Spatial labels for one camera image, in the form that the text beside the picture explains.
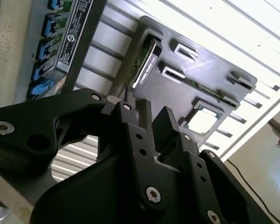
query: metal frame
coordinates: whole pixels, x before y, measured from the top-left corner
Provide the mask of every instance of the metal frame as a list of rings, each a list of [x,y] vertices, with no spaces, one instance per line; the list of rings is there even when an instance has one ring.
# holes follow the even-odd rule
[[[83,66],[85,57],[90,47],[90,43],[98,27],[98,23],[100,21],[106,3],[107,0],[93,0],[76,48],[76,52],[78,52],[78,54],[74,54],[72,58],[72,62],[68,70],[68,75],[65,80],[62,93],[72,91],[75,87],[78,76],[80,74],[80,70]]]

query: black label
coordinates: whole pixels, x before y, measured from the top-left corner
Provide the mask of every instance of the black label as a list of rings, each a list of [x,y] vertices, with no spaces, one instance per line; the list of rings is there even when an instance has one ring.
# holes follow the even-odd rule
[[[59,61],[70,65],[93,0],[78,0],[66,33]]]

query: mounting hole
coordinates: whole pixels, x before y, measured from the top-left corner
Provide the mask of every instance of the mounting hole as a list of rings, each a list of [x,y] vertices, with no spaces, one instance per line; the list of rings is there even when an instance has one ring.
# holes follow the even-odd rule
[[[50,147],[51,143],[47,137],[34,134],[28,138],[27,145],[35,151],[44,151]]]
[[[142,135],[140,135],[140,134],[136,134],[136,137],[140,140],[143,139]]]
[[[145,151],[143,148],[139,149],[139,152],[140,152],[142,155],[146,155],[146,154],[147,154],[146,151]]]
[[[204,183],[206,183],[206,179],[204,178],[204,176],[201,176],[200,179],[201,179]]]

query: electronic component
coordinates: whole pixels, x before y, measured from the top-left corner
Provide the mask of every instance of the electronic component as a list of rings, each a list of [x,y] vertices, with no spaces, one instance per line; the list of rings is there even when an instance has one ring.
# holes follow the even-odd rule
[[[207,108],[198,110],[188,123],[188,129],[205,135],[217,121],[217,114]]]
[[[42,28],[42,36],[48,37],[66,26],[68,18],[58,13],[47,14]]]
[[[36,81],[41,76],[45,76],[51,69],[54,68],[56,57],[45,59],[42,62],[36,62],[33,67],[31,80]]]
[[[39,42],[36,59],[42,61],[57,54],[60,42],[56,43],[55,38],[48,37]]]
[[[242,75],[232,71],[230,73],[230,76],[227,77],[227,81],[229,83],[231,83],[232,85],[238,85],[238,86],[242,86],[246,89],[249,90],[249,93],[253,92],[256,88],[256,85],[251,83],[249,80],[247,80],[246,78],[243,78]]]
[[[195,57],[198,57],[199,54],[195,49],[186,47],[185,45],[179,43],[177,40],[173,40],[171,43],[172,51],[178,56],[188,60],[191,63],[195,63]]]
[[[61,10],[63,9],[63,0],[49,0],[48,8],[51,10]]]
[[[215,98],[219,102],[224,102],[234,108],[239,107],[240,103],[236,99],[234,99],[232,96],[229,96],[228,93],[226,93],[222,90],[218,90],[217,92],[213,91],[213,90],[207,88],[206,86],[203,86],[203,85],[197,83],[196,81],[185,77],[185,75],[181,72],[182,71],[181,68],[175,68],[173,66],[170,66],[169,68],[167,68],[167,67],[168,66],[160,67],[160,72],[164,77],[166,77],[178,84],[184,83],[196,90],[203,92],[204,94],[206,94],[212,98]]]
[[[52,88],[53,86],[54,86],[53,80],[42,78],[42,80],[32,88],[31,95],[40,95],[43,92],[45,92],[47,89]]]
[[[184,80],[186,77],[183,73],[182,68],[174,68],[172,65],[165,62],[159,63],[159,69],[162,76],[178,84],[182,83],[182,80]]]
[[[161,43],[152,35],[148,35],[142,45],[142,49],[138,55],[138,59],[131,71],[131,78],[135,78],[132,87],[135,93],[139,92],[147,80],[150,72],[153,70],[154,65],[162,52]]]

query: white wall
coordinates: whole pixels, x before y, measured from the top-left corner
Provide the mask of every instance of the white wall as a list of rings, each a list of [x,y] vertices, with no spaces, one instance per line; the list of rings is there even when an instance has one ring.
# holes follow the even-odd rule
[[[280,123],[280,112],[274,118]],[[278,137],[267,124],[249,139],[230,161],[239,168],[269,210],[280,220],[280,148],[275,149],[277,142]],[[243,183],[236,169],[228,161],[225,164],[260,204]]]

